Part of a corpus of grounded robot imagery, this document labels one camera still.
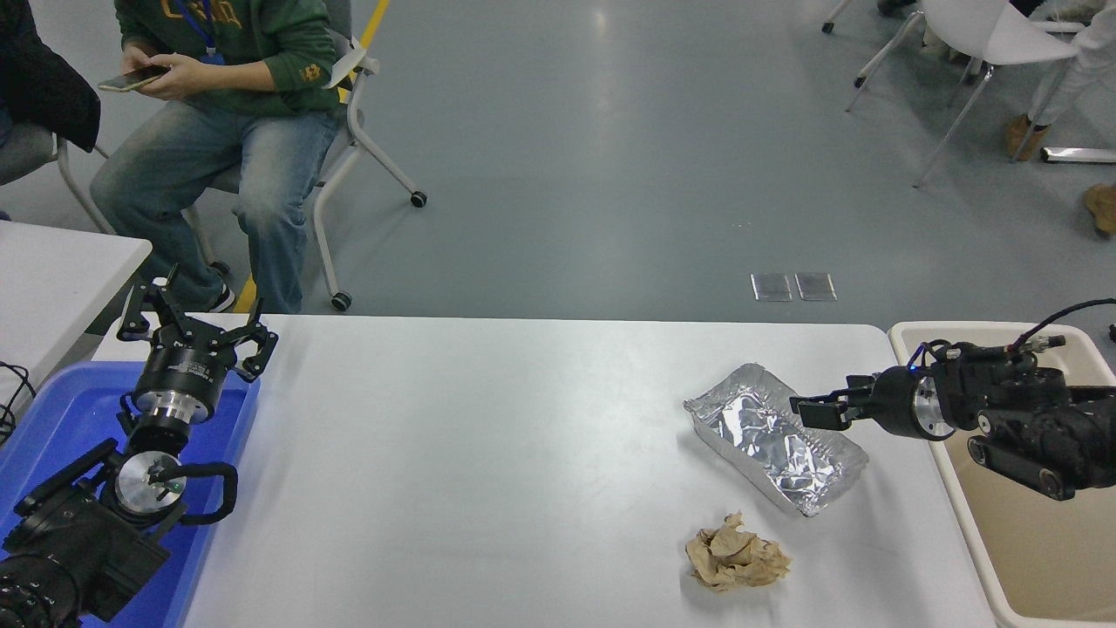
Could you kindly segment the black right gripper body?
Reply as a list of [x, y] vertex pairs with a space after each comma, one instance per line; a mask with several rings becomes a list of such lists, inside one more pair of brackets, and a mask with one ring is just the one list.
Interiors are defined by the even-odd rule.
[[889, 367], [875, 378], [868, 403], [868, 416], [881, 429], [903, 437], [921, 437], [914, 410], [920, 377], [906, 366]]

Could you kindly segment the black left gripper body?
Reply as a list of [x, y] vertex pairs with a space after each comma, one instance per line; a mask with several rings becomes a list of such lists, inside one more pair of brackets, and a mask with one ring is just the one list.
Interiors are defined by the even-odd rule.
[[134, 389], [134, 403], [151, 405], [155, 393], [177, 392], [202, 405], [215, 405], [228, 370], [227, 355], [180, 345], [153, 345]]

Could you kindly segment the person's left hand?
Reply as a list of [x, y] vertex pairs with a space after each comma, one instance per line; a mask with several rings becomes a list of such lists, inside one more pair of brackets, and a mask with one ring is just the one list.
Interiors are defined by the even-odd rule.
[[224, 69], [180, 54], [155, 55], [147, 64], [167, 69], [153, 83], [140, 87], [140, 94], [160, 100], [179, 100], [199, 91], [210, 91]]

